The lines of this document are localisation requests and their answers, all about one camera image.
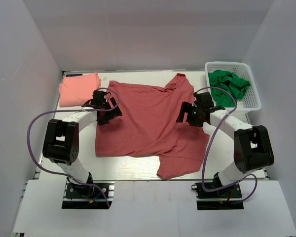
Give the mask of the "red t-shirt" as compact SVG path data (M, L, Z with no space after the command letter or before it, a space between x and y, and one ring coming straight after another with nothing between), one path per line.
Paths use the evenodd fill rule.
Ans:
M157 176L171 179L200 170L210 136L202 127L177 123L182 102L194 101L194 87L176 74L164 87L110 81L122 112L98 125L97 157L159 156Z

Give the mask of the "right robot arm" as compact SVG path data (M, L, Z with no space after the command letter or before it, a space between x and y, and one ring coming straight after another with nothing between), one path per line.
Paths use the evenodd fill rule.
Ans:
M222 106L216 106L210 92L194 93L193 103L182 102L177 122L186 121L190 126L202 127L204 123L214 126L216 134L221 130L233 140L233 162L214 175L211 189L219 197L226 196L231 186L257 170L274 164L274 154L267 128L253 126L232 116Z

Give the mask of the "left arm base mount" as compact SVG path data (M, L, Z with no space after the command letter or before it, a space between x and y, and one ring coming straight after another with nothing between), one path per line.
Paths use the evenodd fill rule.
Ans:
M95 187L81 186L67 182L62 201L62 209L79 210L108 210L109 207L101 192L105 194L109 205L112 204L114 182L96 183L101 191Z

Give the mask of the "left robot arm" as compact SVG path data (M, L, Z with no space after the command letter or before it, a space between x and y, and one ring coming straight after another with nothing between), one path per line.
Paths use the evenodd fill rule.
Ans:
M77 191L83 197L94 193L94 184L91 173L78 158L79 133L94 122L102 126L121 116L119 102L116 92L100 88L93 92L80 111L64 119L51 119L47 124L42 154L57 164L71 182L78 184Z

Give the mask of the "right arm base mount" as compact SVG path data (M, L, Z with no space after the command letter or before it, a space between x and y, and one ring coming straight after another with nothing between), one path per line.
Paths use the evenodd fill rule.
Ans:
M244 209L239 184L220 191L206 192L201 183L194 183L191 185L191 189L196 192L198 211Z

